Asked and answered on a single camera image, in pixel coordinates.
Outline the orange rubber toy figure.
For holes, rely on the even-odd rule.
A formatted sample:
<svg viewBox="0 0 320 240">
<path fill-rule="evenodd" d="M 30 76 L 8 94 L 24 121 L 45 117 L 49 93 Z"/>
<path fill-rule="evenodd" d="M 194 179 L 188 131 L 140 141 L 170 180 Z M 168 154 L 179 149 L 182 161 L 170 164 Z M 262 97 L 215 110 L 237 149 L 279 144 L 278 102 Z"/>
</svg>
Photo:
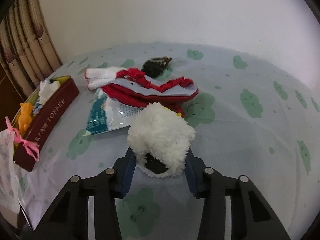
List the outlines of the orange rubber toy figure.
<svg viewBox="0 0 320 240">
<path fill-rule="evenodd" d="M 33 105 L 29 102 L 21 103 L 21 112 L 18 117 L 18 129 L 19 133 L 22 134 L 27 131 L 29 125 L 33 120 Z"/>
</svg>

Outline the teal white plastic packet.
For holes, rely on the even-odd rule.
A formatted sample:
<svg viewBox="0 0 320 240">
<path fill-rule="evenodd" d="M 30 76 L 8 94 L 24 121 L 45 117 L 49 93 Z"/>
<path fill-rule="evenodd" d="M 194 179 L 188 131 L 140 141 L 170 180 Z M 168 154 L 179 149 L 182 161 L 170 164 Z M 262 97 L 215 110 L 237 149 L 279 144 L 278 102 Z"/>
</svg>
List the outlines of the teal white plastic packet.
<svg viewBox="0 0 320 240">
<path fill-rule="evenodd" d="M 111 99 L 99 88 L 86 122 L 85 136 L 128 127 L 141 110 L 142 108 L 127 106 Z"/>
</svg>

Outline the white fluffy plush item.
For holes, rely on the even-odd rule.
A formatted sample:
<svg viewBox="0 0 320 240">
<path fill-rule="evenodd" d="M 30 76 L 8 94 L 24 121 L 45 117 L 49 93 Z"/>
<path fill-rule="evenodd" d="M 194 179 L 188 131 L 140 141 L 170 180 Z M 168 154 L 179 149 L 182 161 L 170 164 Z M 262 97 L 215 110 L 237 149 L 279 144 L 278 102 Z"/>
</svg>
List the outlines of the white fluffy plush item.
<svg viewBox="0 0 320 240">
<path fill-rule="evenodd" d="M 150 103 L 131 122 L 127 142 L 137 166 L 153 178 L 180 176 L 196 131 L 160 103 Z"/>
</svg>

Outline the red grey fabric garment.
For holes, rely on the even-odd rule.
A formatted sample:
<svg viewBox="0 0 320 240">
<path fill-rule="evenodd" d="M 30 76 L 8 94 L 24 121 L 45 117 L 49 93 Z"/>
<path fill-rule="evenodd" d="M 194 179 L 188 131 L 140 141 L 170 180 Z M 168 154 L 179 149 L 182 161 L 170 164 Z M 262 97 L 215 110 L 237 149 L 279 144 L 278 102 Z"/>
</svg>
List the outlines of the red grey fabric garment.
<svg viewBox="0 0 320 240">
<path fill-rule="evenodd" d="M 102 90 L 124 105 L 145 108 L 151 103 L 160 103 L 181 116 L 184 116 L 181 104 L 195 98 L 199 92 L 191 79 L 178 77 L 159 82 L 137 68 L 117 72 L 116 78 Z"/>
</svg>

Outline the white bag with pink ribbon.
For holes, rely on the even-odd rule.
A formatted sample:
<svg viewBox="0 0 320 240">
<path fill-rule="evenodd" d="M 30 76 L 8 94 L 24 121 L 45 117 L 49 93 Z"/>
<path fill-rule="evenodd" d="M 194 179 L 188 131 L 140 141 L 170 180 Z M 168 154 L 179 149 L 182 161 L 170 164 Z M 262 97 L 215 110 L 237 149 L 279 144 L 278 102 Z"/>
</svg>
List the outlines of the white bag with pink ribbon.
<svg viewBox="0 0 320 240">
<path fill-rule="evenodd" d="M 18 185 L 14 168 L 14 143 L 22 144 L 27 154 L 39 161 L 39 144 L 23 139 L 18 129 L 13 128 L 9 118 L 5 117 L 7 129 L 1 131 L 1 206 L 15 214 L 20 212 Z"/>
</svg>

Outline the gold red toffee tin box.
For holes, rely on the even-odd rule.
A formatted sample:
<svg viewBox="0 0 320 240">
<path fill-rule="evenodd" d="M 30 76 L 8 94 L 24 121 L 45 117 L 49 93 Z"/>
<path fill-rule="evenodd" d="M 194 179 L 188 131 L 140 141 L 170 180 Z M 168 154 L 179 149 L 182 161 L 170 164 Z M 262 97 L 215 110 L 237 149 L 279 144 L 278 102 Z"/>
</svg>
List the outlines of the gold red toffee tin box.
<svg viewBox="0 0 320 240">
<path fill-rule="evenodd" d="M 74 99 L 79 95 L 74 80 L 71 76 L 60 76 L 51 79 L 51 81 L 59 81 L 59 89 L 51 96 L 47 103 L 40 109 L 37 115 L 32 116 L 32 122 L 21 137 L 24 140 L 37 143 L 39 150 L 42 150 L 51 131 L 71 105 Z M 36 163 L 36 159 L 40 157 L 39 153 L 28 152 L 23 143 L 16 144 L 14 148 L 14 162 L 24 170 L 31 172 Z"/>
</svg>

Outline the green cloud pattern tablecloth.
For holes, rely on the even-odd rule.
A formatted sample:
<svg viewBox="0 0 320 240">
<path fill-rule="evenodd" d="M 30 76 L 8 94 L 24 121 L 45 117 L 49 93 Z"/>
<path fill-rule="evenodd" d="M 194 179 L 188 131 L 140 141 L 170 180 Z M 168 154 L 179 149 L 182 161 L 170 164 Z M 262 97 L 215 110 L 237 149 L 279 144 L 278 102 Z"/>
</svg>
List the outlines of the green cloud pattern tablecloth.
<svg viewBox="0 0 320 240">
<path fill-rule="evenodd" d="M 172 58 L 162 80 L 183 76 L 199 88 L 183 108 L 196 130 L 193 153 L 225 176 L 248 176 L 290 238 L 300 239 L 319 212 L 319 92 L 264 60 L 186 44 L 125 44 L 74 56 L 54 73 L 71 76 L 80 93 L 32 172 L 17 170 L 20 203 L 32 226 L 71 176 L 96 176 L 127 151 L 126 128 L 85 136 L 94 102 L 85 69 L 140 67 L 158 56 Z"/>
</svg>

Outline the light blue knit sock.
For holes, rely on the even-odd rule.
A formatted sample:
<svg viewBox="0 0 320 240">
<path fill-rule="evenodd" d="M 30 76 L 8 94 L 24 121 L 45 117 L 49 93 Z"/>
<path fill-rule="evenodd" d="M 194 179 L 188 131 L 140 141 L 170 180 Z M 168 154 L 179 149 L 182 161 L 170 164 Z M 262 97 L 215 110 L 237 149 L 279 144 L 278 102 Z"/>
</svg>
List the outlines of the light blue knit sock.
<svg viewBox="0 0 320 240">
<path fill-rule="evenodd" d="M 40 104 L 40 102 L 36 101 L 34 108 L 33 108 L 33 115 L 38 115 L 38 113 L 40 112 L 42 107 L 43 106 Z"/>
</svg>

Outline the white knit sock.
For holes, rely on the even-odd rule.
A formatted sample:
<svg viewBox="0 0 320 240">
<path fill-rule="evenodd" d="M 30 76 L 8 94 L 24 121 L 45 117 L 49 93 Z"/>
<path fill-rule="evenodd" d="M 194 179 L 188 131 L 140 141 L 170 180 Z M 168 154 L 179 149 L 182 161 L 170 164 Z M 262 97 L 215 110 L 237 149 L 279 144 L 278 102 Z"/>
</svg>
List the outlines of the white knit sock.
<svg viewBox="0 0 320 240">
<path fill-rule="evenodd" d="M 59 81 L 50 81 L 45 79 L 40 82 L 39 104 L 45 105 L 51 96 L 60 88 Z"/>
</svg>

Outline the white sock with red trim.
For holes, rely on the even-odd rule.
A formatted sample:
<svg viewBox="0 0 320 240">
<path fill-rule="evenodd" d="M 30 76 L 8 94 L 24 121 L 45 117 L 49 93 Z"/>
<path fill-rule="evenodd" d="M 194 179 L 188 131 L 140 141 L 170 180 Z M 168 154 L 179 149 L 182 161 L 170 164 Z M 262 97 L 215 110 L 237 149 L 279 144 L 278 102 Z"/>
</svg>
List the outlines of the white sock with red trim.
<svg viewBox="0 0 320 240">
<path fill-rule="evenodd" d="M 117 72 L 121 70 L 126 70 L 126 68 L 110 66 L 107 68 L 85 69 L 84 78 L 87 81 L 87 89 L 95 90 L 99 87 L 108 85 L 111 81 L 113 81 L 116 78 Z"/>
</svg>

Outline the dark hair clip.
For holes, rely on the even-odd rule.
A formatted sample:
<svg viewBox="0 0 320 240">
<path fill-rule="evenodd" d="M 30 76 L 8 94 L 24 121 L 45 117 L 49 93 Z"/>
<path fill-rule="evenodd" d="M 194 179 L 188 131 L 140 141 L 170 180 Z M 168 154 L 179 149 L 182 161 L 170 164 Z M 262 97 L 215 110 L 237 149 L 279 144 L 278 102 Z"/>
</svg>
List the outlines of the dark hair clip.
<svg viewBox="0 0 320 240">
<path fill-rule="evenodd" d="M 144 62 L 142 71 L 154 79 L 164 73 L 171 61 L 172 58 L 167 56 L 151 58 Z"/>
</svg>

